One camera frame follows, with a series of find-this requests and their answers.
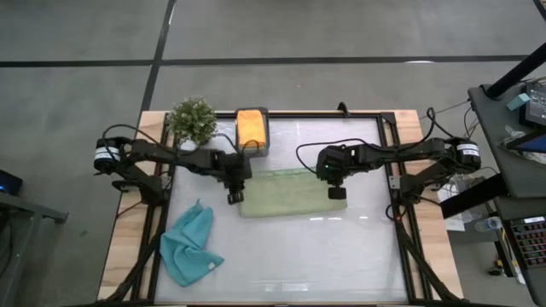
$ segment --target orange sponge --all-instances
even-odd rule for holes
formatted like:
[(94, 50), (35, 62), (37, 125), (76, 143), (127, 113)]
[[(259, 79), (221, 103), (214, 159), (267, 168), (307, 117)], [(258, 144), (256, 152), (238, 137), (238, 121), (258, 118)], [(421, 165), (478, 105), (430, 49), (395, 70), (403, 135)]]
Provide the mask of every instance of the orange sponge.
[(241, 110), (237, 113), (239, 148), (262, 148), (265, 145), (264, 117), (259, 110)]

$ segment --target small succulent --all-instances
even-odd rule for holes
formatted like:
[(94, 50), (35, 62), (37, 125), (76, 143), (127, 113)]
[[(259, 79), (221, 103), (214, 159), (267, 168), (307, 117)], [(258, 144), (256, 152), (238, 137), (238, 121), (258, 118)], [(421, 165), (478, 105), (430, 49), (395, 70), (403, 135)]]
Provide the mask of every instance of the small succulent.
[(191, 140), (197, 145), (210, 140), (216, 130), (214, 109), (200, 96), (185, 98), (176, 103), (169, 113), (169, 130), (180, 138), (181, 142)]

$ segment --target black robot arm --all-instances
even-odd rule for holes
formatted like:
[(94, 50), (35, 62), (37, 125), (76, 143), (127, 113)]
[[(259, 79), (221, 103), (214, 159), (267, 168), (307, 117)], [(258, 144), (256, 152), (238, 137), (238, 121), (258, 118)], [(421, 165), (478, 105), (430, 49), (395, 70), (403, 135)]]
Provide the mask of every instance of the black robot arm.
[(376, 170), (389, 163), (421, 159), (431, 159), (436, 163), (419, 174), (391, 178), (391, 185), (413, 203), (419, 201), (418, 195), (426, 186), (445, 183), (455, 173), (475, 172), (481, 165), (478, 146), (474, 142), (458, 137), (447, 140), (431, 138), (424, 142), (390, 147), (368, 143), (328, 146), (318, 154), (317, 177), (334, 186), (328, 190), (330, 199), (344, 199), (346, 191), (341, 185), (346, 177)]
[(96, 142), (94, 167), (100, 174), (115, 172), (124, 178), (123, 181), (113, 182), (115, 188), (122, 190), (123, 186), (137, 186), (144, 203), (164, 201), (166, 196), (161, 178), (149, 176), (135, 165), (141, 161), (182, 166), (195, 174), (215, 177), (229, 190), (228, 202), (231, 205), (244, 200), (244, 181), (252, 177), (250, 162), (240, 153), (200, 148), (191, 152), (176, 151), (158, 143), (126, 137), (99, 139)]

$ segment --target wooden table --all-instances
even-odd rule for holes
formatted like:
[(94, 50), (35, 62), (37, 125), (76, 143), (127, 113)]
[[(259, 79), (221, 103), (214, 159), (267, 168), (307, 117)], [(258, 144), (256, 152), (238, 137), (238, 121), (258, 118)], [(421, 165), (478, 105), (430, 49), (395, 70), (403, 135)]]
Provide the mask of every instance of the wooden table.
[[(369, 111), (351, 111), (352, 113), (377, 113), (377, 110)], [(393, 112), (396, 116), (398, 135), (401, 143), (417, 142), (422, 139), (421, 126), (417, 111), (415, 110), (385, 110), (382, 112)], [(151, 137), (157, 140), (161, 137), (161, 132), (164, 126), (166, 112), (144, 112), (139, 123), (139, 128), (148, 133)], [(142, 135), (137, 135), (137, 138), (145, 138)], [(416, 174), (430, 165), (429, 161), (416, 161), (406, 163), (406, 169), (409, 174)], [(141, 162), (138, 166), (148, 174), (154, 172), (155, 163)], [(434, 192), (426, 191), (423, 196), (437, 200)], [(134, 205), (140, 200), (138, 191), (131, 191), (122, 195), (119, 203), (119, 211)], [(107, 260), (102, 275), (102, 281), (98, 293), (98, 299), (107, 298), (118, 287), (120, 282), (124, 280), (133, 264), (137, 261), (138, 250), (141, 243), (142, 228), (144, 218), (146, 216), (147, 207), (138, 205), (130, 211), (126, 212), (118, 219), (113, 228), (113, 235), (110, 241), (110, 248), (107, 255)], [(159, 218), (160, 208), (156, 208), (154, 214), (154, 226), (152, 234), (156, 229)], [(421, 236), (421, 243), (425, 258), (437, 274), (439, 279), (454, 293), (457, 297), (462, 298), (462, 289), (459, 282), (459, 277), (456, 271), (453, 253), (451, 252), (450, 241), (447, 235), (447, 230), (444, 225), (444, 218), (440, 208), (426, 201), (415, 206), (415, 214), (417, 217), (418, 227)], [(142, 297), (146, 297), (148, 291), (149, 275), (152, 266), (152, 259), (148, 261), (144, 270), (144, 278), (141, 285), (140, 293)], [(417, 298), (422, 298), (421, 282), (415, 263), (411, 261), (412, 275), (414, 278)]]

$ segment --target gray floor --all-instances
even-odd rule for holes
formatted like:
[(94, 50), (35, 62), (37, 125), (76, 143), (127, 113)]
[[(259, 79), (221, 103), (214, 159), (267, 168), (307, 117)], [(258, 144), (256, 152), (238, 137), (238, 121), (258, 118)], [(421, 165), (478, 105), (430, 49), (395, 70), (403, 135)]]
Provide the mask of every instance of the gray floor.
[[(166, 0), (3, 1), (0, 61), (150, 59), (165, 8)], [(179, 0), (164, 57), (517, 55), (543, 43), (545, 29), (530, 0)], [(151, 109), (203, 95), (217, 109), (332, 109), (344, 101), (354, 109), (423, 114), (466, 100), (468, 87), (493, 82), (514, 65), (163, 67)], [(0, 169), (24, 178), (24, 197), (70, 211), (63, 226), (44, 223), (17, 306), (94, 300), (119, 200), (109, 178), (92, 176), (95, 141), (108, 125), (137, 122), (148, 73), (0, 68)], [(438, 121), (461, 135), (466, 109)], [(480, 129), (474, 139), (484, 165), (495, 166)], [(531, 304), (525, 287), (486, 275), (492, 244), (453, 250), (466, 298)]]

